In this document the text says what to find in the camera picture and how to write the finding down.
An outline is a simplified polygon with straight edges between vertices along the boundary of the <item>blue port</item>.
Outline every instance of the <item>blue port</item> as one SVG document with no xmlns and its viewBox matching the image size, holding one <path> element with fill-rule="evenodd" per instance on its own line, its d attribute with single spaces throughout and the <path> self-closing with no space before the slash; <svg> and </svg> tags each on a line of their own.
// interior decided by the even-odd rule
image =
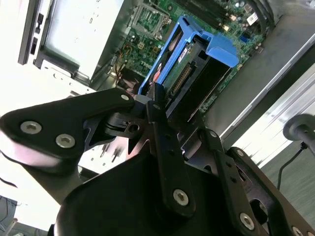
<svg viewBox="0 0 315 236">
<path fill-rule="evenodd" d="M 244 36 L 241 36 L 240 37 L 240 40 L 243 41 L 244 43 L 247 43 L 248 42 L 248 38 L 244 37 Z"/>
</svg>

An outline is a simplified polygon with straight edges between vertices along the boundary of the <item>screw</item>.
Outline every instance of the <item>screw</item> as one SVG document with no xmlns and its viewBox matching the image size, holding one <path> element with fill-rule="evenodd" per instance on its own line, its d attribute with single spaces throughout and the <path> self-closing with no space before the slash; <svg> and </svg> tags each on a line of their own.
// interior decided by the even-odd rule
<svg viewBox="0 0 315 236">
<path fill-rule="evenodd" d="M 27 134 L 38 134 L 42 127 L 35 121 L 25 121 L 20 126 L 21 130 Z"/>
<path fill-rule="evenodd" d="M 62 148 L 72 148 L 75 145 L 75 139 L 68 134 L 58 135 L 56 144 Z"/>
<path fill-rule="evenodd" d="M 161 110 L 161 108 L 157 104 L 154 104 L 153 106 L 157 108 L 158 110 Z"/>
<path fill-rule="evenodd" d="M 240 220 L 243 223 L 243 225 L 248 228 L 249 230 L 254 230 L 255 225 L 252 219 L 245 213 L 240 214 Z"/>
<path fill-rule="evenodd" d="M 293 226 L 292 230 L 296 236 L 303 236 L 302 232 L 297 227 Z"/>
<path fill-rule="evenodd" d="M 236 152 L 237 152 L 237 154 L 238 154 L 239 156 L 244 156 L 244 153 L 242 153 L 241 150 L 236 150 Z"/>
<path fill-rule="evenodd" d="M 129 97 L 128 97 L 128 96 L 126 96 L 126 95 L 124 95 L 124 94 L 123 94 L 123 95 L 121 95 L 121 97 L 122 97 L 122 99 L 123 99 L 123 100 L 126 100 L 126 101 L 128 101 L 128 100 L 129 100 Z"/>
<path fill-rule="evenodd" d="M 211 136 L 214 137 L 214 138 L 217 137 L 217 134 L 216 134 L 215 132 L 213 132 L 213 131 L 210 131 L 210 134 L 211 134 Z"/>
<path fill-rule="evenodd" d="M 173 192 L 173 198 L 174 200 L 181 206 L 187 206 L 188 205 L 188 196 L 187 194 L 181 190 L 181 189 L 175 189 Z"/>
</svg>

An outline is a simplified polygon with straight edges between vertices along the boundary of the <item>power cable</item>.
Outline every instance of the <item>power cable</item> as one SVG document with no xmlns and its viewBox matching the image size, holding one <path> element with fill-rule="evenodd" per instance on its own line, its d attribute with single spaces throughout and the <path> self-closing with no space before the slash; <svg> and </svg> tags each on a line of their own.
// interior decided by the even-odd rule
<svg viewBox="0 0 315 236">
<path fill-rule="evenodd" d="M 279 169 L 279 174 L 278 174 L 278 184 L 277 184 L 277 189 L 280 190 L 280 185 L 281 185 L 281 179 L 282 179 L 282 172 L 285 167 L 287 167 L 292 161 L 294 161 L 301 153 L 307 149 L 307 145 L 305 143 L 301 143 L 300 149 L 297 151 L 297 153 L 287 162 L 285 162 Z"/>
</svg>

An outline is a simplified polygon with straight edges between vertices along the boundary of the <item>wire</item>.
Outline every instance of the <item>wire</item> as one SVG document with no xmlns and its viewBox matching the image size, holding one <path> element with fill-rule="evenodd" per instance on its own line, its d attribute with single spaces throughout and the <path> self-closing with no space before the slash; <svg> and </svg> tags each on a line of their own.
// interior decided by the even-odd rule
<svg viewBox="0 0 315 236">
<path fill-rule="evenodd" d="M 6 181 L 6 180 L 4 180 L 4 179 L 1 178 L 1 177 L 0 177 L 0 181 L 3 182 L 3 183 L 5 183 L 5 184 L 7 184 L 7 185 L 10 185 L 10 186 L 12 186 L 12 187 L 17 188 L 17 186 L 16 186 L 14 183 L 11 183 L 11 182 L 9 182 L 9 181 Z"/>
<path fill-rule="evenodd" d="M 260 8 L 263 12 L 263 14 L 266 16 L 267 20 L 269 21 L 269 25 L 271 30 L 275 28 L 275 19 L 273 17 L 273 14 L 271 15 L 270 12 L 266 9 L 264 4 L 261 3 L 260 0 L 255 0 L 257 3 L 258 8 Z"/>
<path fill-rule="evenodd" d="M 290 160 L 285 162 L 284 165 L 280 167 L 279 174 L 278 174 L 278 184 L 277 184 L 278 190 L 280 190 L 282 172 L 283 172 L 284 168 L 287 167 L 292 161 L 294 161 L 301 154 L 301 152 L 303 152 L 303 150 L 305 150 L 305 149 L 307 149 L 307 145 L 305 143 L 301 143 L 300 150 L 298 150 L 297 153 Z"/>
<path fill-rule="evenodd" d="M 275 22 L 275 19 L 274 19 L 274 11 L 272 10 L 272 8 L 271 8 L 271 6 L 270 6 L 269 1 L 268 1 L 268 0 L 262 0 L 262 1 L 263 1 L 263 3 L 266 5 L 269 14 L 272 16 L 273 22 Z"/>
<path fill-rule="evenodd" d="M 259 7 L 257 6 L 257 4 L 254 2 L 254 0 L 247 0 L 248 4 L 252 7 L 252 9 L 254 10 L 254 12 L 256 13 L 259 22 L 260 22 L 260 28 L 261 28 L 261 33 L 265 34 L 267 33 L 267 24 L 266 24 L 266 20 L 264 18 L 264 15 L 262 14 L 262 12 L 260 11 Z"/>
</svg>

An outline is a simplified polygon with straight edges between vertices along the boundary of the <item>motherboard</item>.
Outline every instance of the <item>motherboard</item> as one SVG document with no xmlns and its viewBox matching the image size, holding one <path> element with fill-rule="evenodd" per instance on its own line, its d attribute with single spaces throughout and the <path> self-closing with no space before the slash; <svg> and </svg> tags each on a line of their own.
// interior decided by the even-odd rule
<svg viewBox="0 0 315 236">
<path fill-rule="evenodd" d="M 134 9 L 130 31 L 115 65 L 116 72 L 119 74 L 117 67 L 126 67 L 145 77 L 182 15 L 193 16 L 205 31 L 220 33 L 232 40 L 240 60 L 200 107 L 204 113 L 244 63 L 262 51 L 265 33 L 255 11 L 242 0 L 143 0 Z"/>
</svg>

